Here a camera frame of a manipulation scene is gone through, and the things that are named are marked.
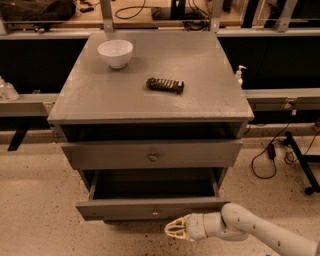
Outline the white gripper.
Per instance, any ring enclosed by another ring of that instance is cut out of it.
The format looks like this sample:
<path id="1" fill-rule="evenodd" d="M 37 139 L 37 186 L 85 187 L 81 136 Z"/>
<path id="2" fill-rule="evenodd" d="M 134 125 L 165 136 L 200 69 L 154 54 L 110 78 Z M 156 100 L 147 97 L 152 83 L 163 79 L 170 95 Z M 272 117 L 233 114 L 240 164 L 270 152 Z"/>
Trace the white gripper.
<path id="1" fill-rule="evenodd" d="M 177 218 L 168 223 L 165 229 L 165 234 L 175 239 L 195 242 L 207 238 L 203 214 L 192 213 Z"/>

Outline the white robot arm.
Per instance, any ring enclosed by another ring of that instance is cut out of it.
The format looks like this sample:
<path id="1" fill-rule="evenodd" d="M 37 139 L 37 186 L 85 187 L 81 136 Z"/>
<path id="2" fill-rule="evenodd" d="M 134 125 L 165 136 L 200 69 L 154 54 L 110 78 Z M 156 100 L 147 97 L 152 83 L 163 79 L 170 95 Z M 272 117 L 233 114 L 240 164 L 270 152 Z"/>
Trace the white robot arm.
<path id="1" fill-rule="evenodd" d="M 191 213 L 165 226 L 173 238 L 201 241 L 217 237 L 225 241 L 243 241 L 256 237 L 280 256 L 320 256 L 318 241 L 266 221 L 235 203 L 225 204 L 219 212 Z"/>

